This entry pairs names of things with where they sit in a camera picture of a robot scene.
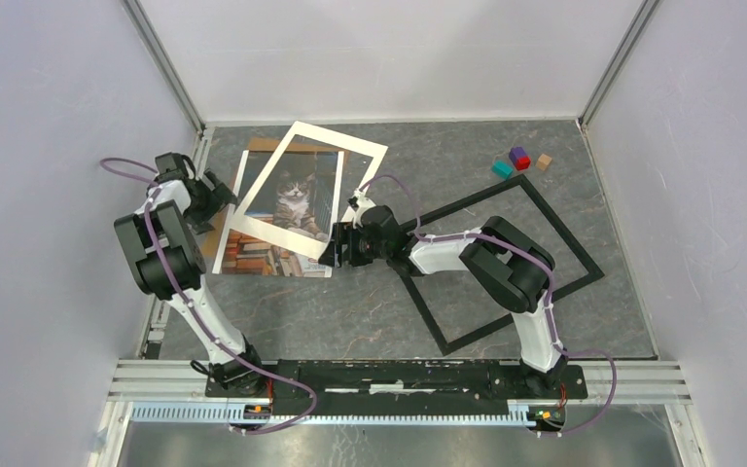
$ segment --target red cube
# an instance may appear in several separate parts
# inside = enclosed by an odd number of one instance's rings
[[[528,158],[528,156],[522,157],[514,161],[514,168],[517,170],[525,170],[528,168],[528,165],[531,165],[531,160]]]

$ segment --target white wall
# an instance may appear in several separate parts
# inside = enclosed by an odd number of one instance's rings
[[[715,465],[747,465],[747,2],[661,3],[590,142]]]
[[[112,227],[144,189],[96,162],[193,138],[120,2],[0,1],[0,466],[87,461],[144,303]]]
[[[640,0],[142,0],[216,121],[579,115]]]

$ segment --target metal strip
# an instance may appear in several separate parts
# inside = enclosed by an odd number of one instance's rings
[[[147,46],[147,50],[153,57],[153,61],[159,68],[161,75],[173,91],[173,95],[179,102],[179,106],[182,108],[185,117],[187,117],[188,121],[197,132],[204,131],[204,120],[199,115],[187,89],[185,89],[185,86],[182,84],[179,74],[173,67],[170,57],[167,56],[167,52],[164,50],[164,45],[161,43],[161,40],[159,40],[159,36],[156,34],[156,30],[150,23],[150,20],[147,18],[147,14],[145,14],[141,3],[138,0],[122,0],[122,5],[124,5],[124,9],[127,10],[127,14],[130,16],[130,20],[133,21],[133,25],[136,26],[136,30],[139,32],[145,46]]]
[[[677,444],[677,451],[680,452],[683,467],[705,467],[709,465],[705,449],[697,436],[698,427],[694,407],[667,405],[665,411],[668,414],[668,421],[671,423],[671,432],[674,435],[674,442]]]
[[[115,467],[122,455],[133,404],[107,402],[98,427],[96,450],[88,458],[88,467]]]
[[[204,129],[204,133],[201,135],[201,139],[199,140],[199,159],[198,161],[194,160],[194,164],[196,165],[196,170],[198,170],[199,173],[204,171],[204,168],[207,166],[207,155],[210,153],[210,144],[213,142],[213,132],[216,131],[216,127],[207,127]]]
[[[147,301],[144,304],[144,310],[142,311],[143,320],[139,330],[139,337],[136,340],[139,342],[139,347],[136,353],[136,356],[139,358],[143,358],[147,352],[148,337],[150,336],[151,327],[153,325],[154,313],[157,312],[159,307],[160,302],[156,300],[155,295],[147,297]]]
[[[618,74],[620,74],[620,70],[623,68],[625,61],[631,54],[634,44],[636,44],[640,35],[643,33],[646,24],[649,22],[649,19],[651,19],[659,2],[660,0],[643,0],[642,5],[640,5],[640,8],[637,10],[637,14],[634,15],[634,19],[631,21],[631,25],[625,31],[625,35],[622,36],[620,45],[614,52],[614,56],[612,56],[608,67],[603,73],[602,78],[600,78],[600,82],[591,94],[591,99],[588,101],[588,104],[586,104],[586,109],[583,110],[583,113],[578,119],[581,126],[587,126],[591,119],[594,118],[594,114],[596,114],[599,109],[600,103],[608,93],[611,85],[617,79]]]
[[[503,362],[515,365],[517,362]],[[569,404],[599,405],[611,389],[608,362],[573,361],[586,374],[588,399],[569,400]],[[619,361],[618,382],[613,403],[690,404],[692,399],[676,362]],[[222,402],[204,396],[205,376],[190,368],[187,361],[121,360],[110,386],[110,401],[149,402]],[[267,399],[227,399],[232,403],[262,404]],[[530,406],[554,404],[556,401],[517,400],[514,404]]]
[[[290,416],[272,416],[265,420],[245,416],[247,404],[234,402],[137,402],[130,421],[173,423],[278,423]],[[528,406],[509,404],[506,415],[402,415],[402,416],[307,416],[302,425],[404,425],[404,426],[535,426],[528,421]]]
[[[377,118],[365,117],[365,118],[316,118],[307,119],[309,124],[328,126],[328,125],[365,125],[365,124],[427,124],[429,122],[442,122],[442,123],[458,123],[458,122],[528,122],[531,120],[537,121],[565,121],[575,120],[577,118],[577,112],[541,112],[538,115],[532,114],[506,114],[506,115],[492,115],[485,116],[480,113],[478,115],[467,115],[457,117],[438,117],[433,115],[424,116],[403,116],[403,117],[388,117],[381,116]],[[233,128],[242,126],[289,126],[292,120],[290,119],[269,119],[269,120],[214,120],[207,122],[208,126],[218,126],[222,128]]]

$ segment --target purple cube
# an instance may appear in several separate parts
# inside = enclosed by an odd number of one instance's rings
[[[511,148],[510,153],[508,153],[508,159],[511,160],[511,162],[516,166],[516,163],[519,162],[522,158],[527,158],[528,155],[525,154],[525,150],[522,149],[522,146],[516,146],[514,148]]]

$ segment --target black square frame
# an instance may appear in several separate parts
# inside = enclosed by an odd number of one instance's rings
[[[465,209],[468,206],[476,204],[480,201],[495,197],[503,192],[506,192],[514,187],[521,187],[528,198],[534,202],[540,212],[549,221],[554,230],[559,234],[560,238],[565,241],[568,248],[574,253],[574,256],[580,261],[580,264],[586,269],[586,275],[579,277],[572,282],[563,285],[553,293],[553,300],[556,302],[560,299],[564,299],[569,295],[577,292],[583,287],[602,279],[605,276],[603,269],[597,265],[591,255],[588,254],[586,249],[580,243],[580,241],[574,236],[574,234],[566,227],[562,219],[556,215],[556,212],[551,208],[545,198],[540,195],[540,192],[534,188],[531,181],[524,174],[519,174],[516,177],[510,178],[504,182],[500,182],[492,187],[488,187],[482,191],[476,192],[470,196],[459,199],[458,201],[447,204],[439,209],[435,209],[427,214],[419,217],[419,221],[423,226],[428,225],[434,221],[438,221],[445,216],[453,214],[459,210]],[[410,233],[416,228],[416,220],[411,220],[400,225],[405,233]],[[413,283],[413,279],[409,276],[402,276],[402,282],[405,284],[405,288],[408,289],[413,303],[416,305],[416,309],[419,311],[422,320],[425,322],[425,326],[437,343],[437,347],[440,348],[440,352],[443,356],[448,355],[460,348],[470,345],[480,339],[491,335],[502,328],[514,323],[514,316],[511,313],[506,314],[501,318],[497,318],[490,323],[477,328],[476,330],[460,336],[459,338],[448,341],[443,334],[443,330],[431,314],[431,310],[428,308],[428,304],[425,303],[425,299],[422,298],[422,294],[419,293],[419,289],[416,288],[416,284]]]

